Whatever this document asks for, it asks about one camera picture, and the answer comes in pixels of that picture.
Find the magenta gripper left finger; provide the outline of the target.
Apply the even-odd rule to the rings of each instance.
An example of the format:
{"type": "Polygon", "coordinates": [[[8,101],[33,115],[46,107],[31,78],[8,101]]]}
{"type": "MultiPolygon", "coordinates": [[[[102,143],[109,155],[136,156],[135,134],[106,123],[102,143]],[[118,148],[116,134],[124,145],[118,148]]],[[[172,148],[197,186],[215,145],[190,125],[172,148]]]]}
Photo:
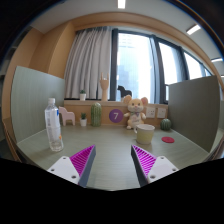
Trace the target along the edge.
{"type": "Polygon", "coordinates": [[[92,145],[71,157],[62,156],[48,169],[48,172],[86,187],[95,156],[96,147],[92,145]]]}

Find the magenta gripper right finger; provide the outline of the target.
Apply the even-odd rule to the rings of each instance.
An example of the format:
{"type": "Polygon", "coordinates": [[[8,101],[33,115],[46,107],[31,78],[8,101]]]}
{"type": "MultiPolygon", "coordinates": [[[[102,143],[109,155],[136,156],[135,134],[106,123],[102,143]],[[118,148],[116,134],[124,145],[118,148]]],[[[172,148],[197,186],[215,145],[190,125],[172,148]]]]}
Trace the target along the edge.
{"type": "Polygon", "coordinates": [[[165,156],[156,157],[139,146],[131,146],[131,156],[141,187],[178,170],[165,156]]]}

